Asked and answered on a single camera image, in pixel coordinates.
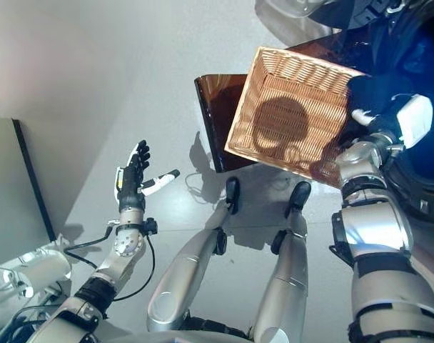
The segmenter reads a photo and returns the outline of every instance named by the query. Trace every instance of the black cable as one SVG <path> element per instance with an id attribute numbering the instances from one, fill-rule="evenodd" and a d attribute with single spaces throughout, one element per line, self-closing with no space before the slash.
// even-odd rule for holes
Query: black cable
<path id="1" fill-rule="evenodd" d="M 30 309 L 52 309 L 54 307 L 59 307 L 59 305 L 37 305 L 24 307 L 23 309 L 20 309 L 17 313 L 15 313 L 15 315 L 11 319 L 11 323 L 14 323 L 22 313 Z"/>
<path id="2" fill-rule="evenodd" d="M 14 335 L 16 334 L 16 331 L 22 327 L 26 327 L 28 325 L 35 325 L 35 324 L 43 324 L 44 322 L 46 322 L 46 320 L 30 320 L 28 322 L 22 322 L 17 324 L 15 327 L 13 327 L 11 329 L 11 331 L 9 332 L 9 338 L 7 340 L 7 343 L 11 343 Z"/>
<path id="3" fill-rule="evenodd" d="M 96 264 L 94 264 L 92 261 L 84 259 L 83 257 L 80 257 L 79 255 L 73 254 L 72 252 L 67 252 L 66 250 L 64 250 L 64 253 L 67 254 L 68 256 L 73 257 L 74 259 L 78 259 L 79 261 L 87 263 L 93 269 L 98 268 L 98 266 Z"/>
<path id="4" fill-rule="evenodd" d="M 59 286 L 59 288 L 60 288 L 60 295 L 63 295 L 63 294 L 64 294 L 64 291 L 63 291 L 63 287 L 60 285 L 60 282 L 55 281 L 55 283 L 56 283 L 57 286 Z"/>
<path id="5" fill-rule="evenodd" d="M 153 272 L 155 271 L 155 250 L 153 249 L 153 245 L 152 245 L 150 237 L 146 236 L 146 238 L 147 238 L 148 245 L 150 246 L 151 252 L 152 252 L 152 270 L 151 270 L 151 274 L 148 276 L 146 282 L 142 285 L 142 287 L 140 289 L 138 289 L 137 291 L 135 291 L 135 292 L 133 292 L 133 293 L 131 293 L 129 295 L 126 295 L 124 297 L 120 297 L 120 298 L 114 299 L 115 302 L 120 302 L 121 300 L 125 300 L 125 299 L 128 299 L 128 298 L 131 298 L 132 296 L 137 295 L 140 291 L 142 291 L 144 288 L 146 288 L 146 286 L 148 285 L 148 283 L 152 280 Z"/>
<path id="6" fill-rule="evenodd" d="M 81 243 L 81 244 L 73 245 L 71 247 L 66 247 L 65 249 L 63 249 L 63 252 L 65 254 L 67 254 L 68 256 L 73 257 L 74 259 L 77 259 L 79 261 L 87 263 L 93 269 L 96 269 L 96 268 L 98 268 L 98 266 L 96 264 L 94 264 L 92 261 L 84 259 L 83 257 L 80 257 L 79 255 L 76 255 L 76 254 L 74 254 L 72 252 L 69 252 L 69 251 L 70 250 L 79 249 L 79 248 L 89 247 L 91 245 L 98 244 L 98 243 L 100 243 L 102 241 L 105 241 L 105 240 L 108 239 L 109 235 L 111 235 L 111 232 L 112 232 L 112 227 L 107 227 L 106 228 L 106 232 L 104 233 L 104 236 L 102 238 L 98 238 L 98 239 L 95 239 L 94 241 L 89 241 L 89 242 L 86 242 L 86 243 Z"/>

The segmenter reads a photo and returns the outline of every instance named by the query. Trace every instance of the woven basket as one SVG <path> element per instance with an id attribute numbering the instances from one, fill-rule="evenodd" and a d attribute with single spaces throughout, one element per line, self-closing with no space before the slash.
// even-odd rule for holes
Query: woven basket
<path id="1" fill-rule="evenodd" d="M 334 163 L 346 121 L 347 81 L 359 71 L 260 47 L 225 150 L 338 187 Z"/>

